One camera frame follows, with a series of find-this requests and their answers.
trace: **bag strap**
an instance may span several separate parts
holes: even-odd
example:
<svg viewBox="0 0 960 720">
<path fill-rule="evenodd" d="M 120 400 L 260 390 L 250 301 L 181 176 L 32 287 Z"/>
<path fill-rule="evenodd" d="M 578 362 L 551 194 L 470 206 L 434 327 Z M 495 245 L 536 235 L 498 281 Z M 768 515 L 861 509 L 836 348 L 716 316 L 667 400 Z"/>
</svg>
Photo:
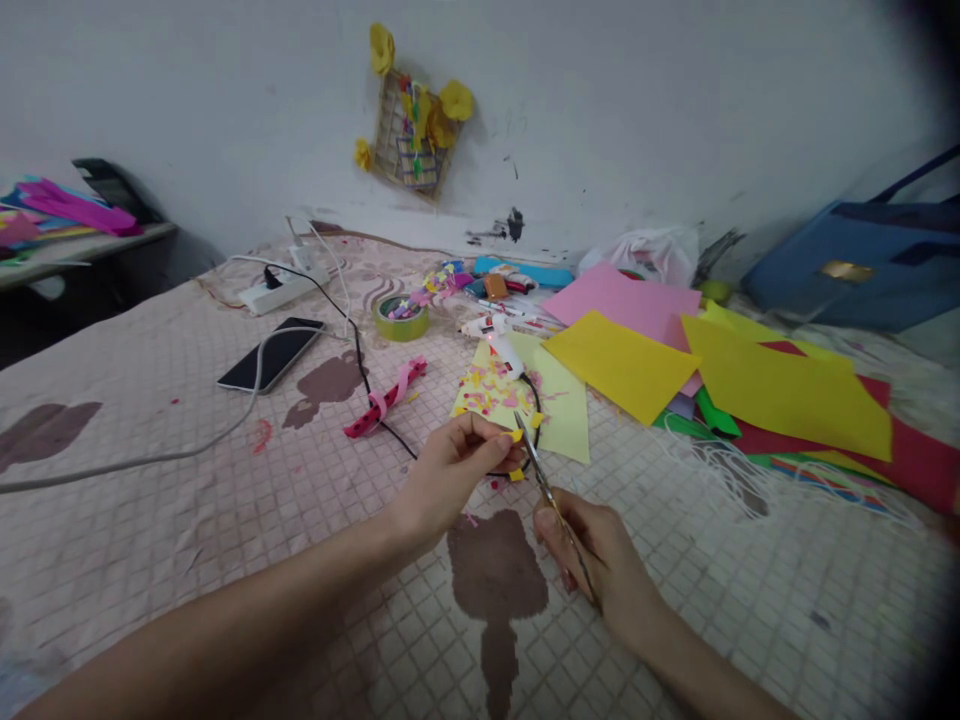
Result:
<svg viewBox="0 0 960 720">
<path fill-rule="evenodd" d="M 912 173 L 907 175 L 905 178 L 898 180 L 897 182 L 895 182 L 893 185 L 888 187 L 886 190 L 884 190 L 882 193 L 877 195 L 875 198 L 873 198 L 869 202 L 876 202 L 876 203 L 890 202 L 893 199 L 893 196 L 896 195 L 901 190 L 903 190 L 903 188 L 905 188 L 907 185 L 910 185 L 911 183 L 916 182 L 917 180 L 922 178 L 924 175 L 927 175 L 933 172 L 938 167 L 940 167 L 941 165 L 944 165 L 945 163 L 950 162 L 957 156 L 960 156 L 960 145 L 954 145 L 945 153 L 941 155 L 937 155 L 937 157 L 935 157 L 933 160 L 928 162 L 926 165 L 923 165 L 917 168 Z"/>
</svg>

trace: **hand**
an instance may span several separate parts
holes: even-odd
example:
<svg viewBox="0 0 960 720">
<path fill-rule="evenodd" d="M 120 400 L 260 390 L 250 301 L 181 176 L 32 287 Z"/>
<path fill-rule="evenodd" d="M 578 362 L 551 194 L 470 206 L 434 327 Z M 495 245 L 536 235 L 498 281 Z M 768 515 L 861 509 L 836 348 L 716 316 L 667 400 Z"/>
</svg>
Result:
<svg viewBox="0 0 960 720">
<path fill-rule="evenodd" d="M 557 488 L 554 497 L 573 530 L 610 634 L 641 657 L 651 639 L 651 630 L 670 610 L 637 554 L 627 528 L 616 510 L 594 505 Z M 534 535 L 560 566 L 563 582 L 572 592 L 579 587 L 589 594 L 589 585 L 577 553 L 560 525 L 557 513 L 543 498 L 533 513 Z"/>
<path fill-rule="evenodd" d="M 484 475 L 520 467 L 525 453 L 506 430 L 468 412 L 430 433 L 406 485 L 390 503 L 401 532 L 413 533 L 424 550 L 432 548 Z"/>
</svg>

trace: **phone screen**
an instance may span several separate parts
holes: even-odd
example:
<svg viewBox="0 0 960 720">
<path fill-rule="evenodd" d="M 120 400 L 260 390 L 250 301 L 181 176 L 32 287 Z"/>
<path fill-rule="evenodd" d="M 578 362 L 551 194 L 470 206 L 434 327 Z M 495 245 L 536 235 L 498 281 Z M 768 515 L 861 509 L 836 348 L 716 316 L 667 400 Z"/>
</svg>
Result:
<svg viewBox="0 0 960 720">
<path fill-rule="evenodd" d="M 277 330 L 292 327 L 314 328 L 320 330 L 323 323 L 317 320 L 288 318 Z M 319 332 L 292 332 L 271 338 L 263 351 L 263 372 L 260 375 L 258 392 L 269 391 L 280 377 L 290 368 L 300 355 L 320 336 Z M 227 374 L 217 381 L 217 385 L 236 390 L 253 390 L 257 379 L 257 350 L 259 345 L 247 353 L 246 357 L 234 365 Z"/>
</svg>

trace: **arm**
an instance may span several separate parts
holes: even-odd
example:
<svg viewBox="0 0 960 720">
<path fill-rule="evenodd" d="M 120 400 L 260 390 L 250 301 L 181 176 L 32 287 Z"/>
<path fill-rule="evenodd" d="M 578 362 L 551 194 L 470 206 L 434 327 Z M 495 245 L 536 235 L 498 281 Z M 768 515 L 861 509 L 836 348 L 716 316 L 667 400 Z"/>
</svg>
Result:
<svg viewBox="0 0 960 720">
<path fill-rule="evenodd" d="M 620 516 L 554 489 L 564 519 L 579 539 L 610 634 L 645 662 L 682 701 L 706 720 L 795 719 L 694 633 L 660 597 Z M 586 588 L 576 553 L 543 502 L 534 532 L 547 543 L 568 590 Z"/>
<path fill-rule="evenodd" d="M 434 431 L 380 514 L 148 623 L 19 720 L 208 717 L 207 706 L 262 674 L 345 593 L 383 582 L 434 547 L 485 474 L 518 467 L 522 451 L 501 431 L 473 413 Z"/>
</svg>

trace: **wall hanging craft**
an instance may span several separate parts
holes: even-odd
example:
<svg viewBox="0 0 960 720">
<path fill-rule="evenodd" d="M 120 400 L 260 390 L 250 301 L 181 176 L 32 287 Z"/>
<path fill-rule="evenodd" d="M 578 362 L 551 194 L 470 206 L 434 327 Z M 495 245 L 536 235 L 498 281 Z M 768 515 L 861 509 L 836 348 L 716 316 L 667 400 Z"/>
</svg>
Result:
<svg viewBox="0 0 960 720">
<path fill-rule="evenodd" d="M 370 26 L 370 65 L 380 75 L 380 110 L 373 146 L 358 138 L 354 161 L 429 203 L 440 199 L 460 128 L 473 115 L 470 90 L 451 80 L 439 95 L 393 67 L 393 35 Z"/>
</svg>

